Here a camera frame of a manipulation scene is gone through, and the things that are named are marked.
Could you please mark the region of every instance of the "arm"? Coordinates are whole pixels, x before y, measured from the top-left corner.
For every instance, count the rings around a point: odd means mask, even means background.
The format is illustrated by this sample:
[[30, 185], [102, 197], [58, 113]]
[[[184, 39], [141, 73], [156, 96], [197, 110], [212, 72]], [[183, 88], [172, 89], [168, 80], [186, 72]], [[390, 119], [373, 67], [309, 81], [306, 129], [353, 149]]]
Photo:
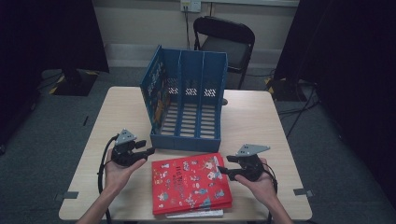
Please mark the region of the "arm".
[[[112, 149], [107, 152], [107, 159], [111, 158]], [[128, 183], [131, 174], [146, 162], [145, 159], [137, 161], [130, 167], [118, 166], [113, 161], [106, 164], [106, 182], [102, 193], [79, 219], [77, 223], [99, 223], [107, 208]]]
[[[267, 163], [266, 159], [261, 158], [262, 163]], [[277, 224], [291, 224], [291, 218], [289, 214], [286, 212], [285, 208], [283, 207], [282, 203], [276, 196], [276, 192], [274, 189], [274, 185], [272, 182], [271, 177], [266, 174], [262, 173], [260, 178], [255, 181], [251, 182], [244, 178], [241, 175], [236, 175], [235, 179], [249, 188], [253, 193], [254, 197], [262, 204], [264, 204], [272, 216], [274, 217], [274, 222]]]

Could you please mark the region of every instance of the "chair seat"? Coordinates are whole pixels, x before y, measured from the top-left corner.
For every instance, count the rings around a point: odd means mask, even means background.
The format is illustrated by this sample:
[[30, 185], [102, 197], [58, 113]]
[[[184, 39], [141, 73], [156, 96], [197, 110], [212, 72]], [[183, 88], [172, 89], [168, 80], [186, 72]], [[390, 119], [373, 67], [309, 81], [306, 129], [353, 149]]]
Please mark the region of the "chair seat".
[[201, 50], [226, 52], [228, 66], [232, 69], [242, 70], [249, 55], [249, 45], [208, 36]]

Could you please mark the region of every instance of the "wall socket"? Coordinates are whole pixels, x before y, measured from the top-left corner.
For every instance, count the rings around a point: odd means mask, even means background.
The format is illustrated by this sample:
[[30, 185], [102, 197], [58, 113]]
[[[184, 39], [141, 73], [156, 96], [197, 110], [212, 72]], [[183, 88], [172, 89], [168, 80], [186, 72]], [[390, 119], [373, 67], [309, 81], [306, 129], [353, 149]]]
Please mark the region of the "wall socket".
[[201, 0], [180, 0], [180, 11], [184, 12], [184, 7], [189, 12], [201, 12]]

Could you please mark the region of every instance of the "chair backrest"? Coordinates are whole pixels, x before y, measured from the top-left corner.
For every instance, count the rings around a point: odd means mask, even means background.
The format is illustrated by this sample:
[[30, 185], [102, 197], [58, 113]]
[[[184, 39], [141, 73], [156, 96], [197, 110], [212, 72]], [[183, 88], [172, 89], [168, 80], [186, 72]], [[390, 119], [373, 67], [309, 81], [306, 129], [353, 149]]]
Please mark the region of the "chair backrest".
[[245, 24], [205, 16], [197, 18], [194, 21], [193, 28], [195, 34], [194, 49], [200, 49], [201, 47], [198, 34], [249, 44], [250, 48], [253, 49], [255, 35]]

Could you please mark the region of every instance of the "person's left hand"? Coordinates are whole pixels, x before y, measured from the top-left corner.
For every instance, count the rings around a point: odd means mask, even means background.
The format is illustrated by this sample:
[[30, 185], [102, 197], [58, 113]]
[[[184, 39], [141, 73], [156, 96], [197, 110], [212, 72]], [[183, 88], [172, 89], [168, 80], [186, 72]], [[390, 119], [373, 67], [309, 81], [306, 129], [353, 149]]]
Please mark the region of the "person's left hand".
[[106, 157], [106, 166], [105, 166], [105, 171], [106, 171], [106, 183], [105, 183], [105, 189], [112, 189], [115, 190], [117, 193], [120, 193], [120, 191], [125, 187], [125, 185], [128, 183], [129, 177], [131, 174], [140, 168], [145, 162], [145, 159], [141, 159], [137, 162], [135, 162], [132, 166], [130, 167], [123, 167], [118, 164], [116, 164], [114, 161], [111, 160], [111, 153], [113, 152], [113, 149], [110, 149], [107, 152], [107, 157]]

